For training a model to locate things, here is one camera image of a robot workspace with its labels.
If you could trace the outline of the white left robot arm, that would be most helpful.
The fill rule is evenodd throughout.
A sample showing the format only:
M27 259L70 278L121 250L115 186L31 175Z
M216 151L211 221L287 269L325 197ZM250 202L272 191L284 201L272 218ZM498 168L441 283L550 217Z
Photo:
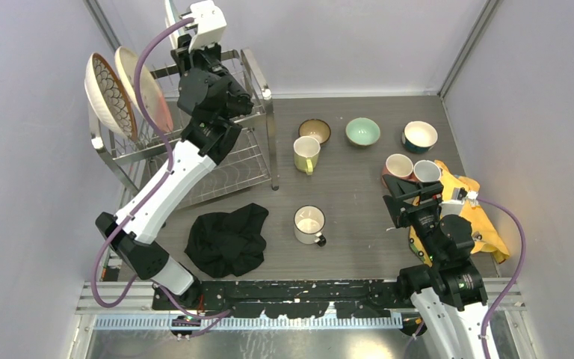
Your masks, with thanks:
M130 203L115 214L103 212L96 226L110 247L141 280L163 286L183 310L199 300L196 277L174 260L155 238L188 192L231 152L241 133L233 118L248 115L248 92L221 62L219 45L173 51L179 69L177 105L191 119L176 144L164 141L167 161Z

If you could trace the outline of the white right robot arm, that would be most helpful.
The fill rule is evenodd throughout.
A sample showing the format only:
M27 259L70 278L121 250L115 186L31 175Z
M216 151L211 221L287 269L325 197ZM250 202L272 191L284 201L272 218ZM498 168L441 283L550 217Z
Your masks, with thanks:
M430 262L400 270L398 300L415 307L441 358L497 358L488 296L471 260L472 225L460 212L466 191L443 200L441 182L410 182L383 175L386 208L397 228L408 227Z

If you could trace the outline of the flower pattern brown-rim plate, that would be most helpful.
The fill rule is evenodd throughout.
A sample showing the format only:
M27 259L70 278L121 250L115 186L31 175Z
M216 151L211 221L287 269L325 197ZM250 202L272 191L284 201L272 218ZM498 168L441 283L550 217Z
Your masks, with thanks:
M87 61L84 88L93 112L108 129L130 141L138 139L126 89L111 65L97 52Z

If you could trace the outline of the light green mug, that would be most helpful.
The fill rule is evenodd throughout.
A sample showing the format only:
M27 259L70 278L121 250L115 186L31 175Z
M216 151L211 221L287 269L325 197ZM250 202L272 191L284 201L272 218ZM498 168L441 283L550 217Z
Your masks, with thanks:
M311 136L301 136L293 143L294 165L305 174L311 176L318 163L321 145Z

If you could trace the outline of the watermelon pattern plate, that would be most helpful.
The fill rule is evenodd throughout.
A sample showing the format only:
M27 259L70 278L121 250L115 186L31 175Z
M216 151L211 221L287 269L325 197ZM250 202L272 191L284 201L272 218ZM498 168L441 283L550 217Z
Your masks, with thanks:
M165 9L165 23L167 27L175 25L179 21L179 12L174 4L174 0L164 0L164 9ZM179 36L183 34L182 29L176 29L171 35L170 39L173 42L173 45L176 46L177 39Z

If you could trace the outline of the pink and cream plate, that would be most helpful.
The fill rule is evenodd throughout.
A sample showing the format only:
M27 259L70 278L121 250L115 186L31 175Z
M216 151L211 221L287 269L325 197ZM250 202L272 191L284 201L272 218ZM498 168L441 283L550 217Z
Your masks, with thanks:
M136 110L139 114L143 114L141 108L138 106L138 98L135 94L134 74L138 59L138 55L125 46L118 47L114 53L114 63L118 69L119 79ZM172 132L173 120L166 99L164 98L164 93L158 82L145 66L142 66L139 82L141 99L149 116L162 132Z

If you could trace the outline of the white ribbed mug black handle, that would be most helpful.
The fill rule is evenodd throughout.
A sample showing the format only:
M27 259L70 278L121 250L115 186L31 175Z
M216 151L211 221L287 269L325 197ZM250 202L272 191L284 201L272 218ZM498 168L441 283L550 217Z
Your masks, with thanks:
M302 206L294 214L294 234L300 243L324 247L324 225L325 215L317 206Z

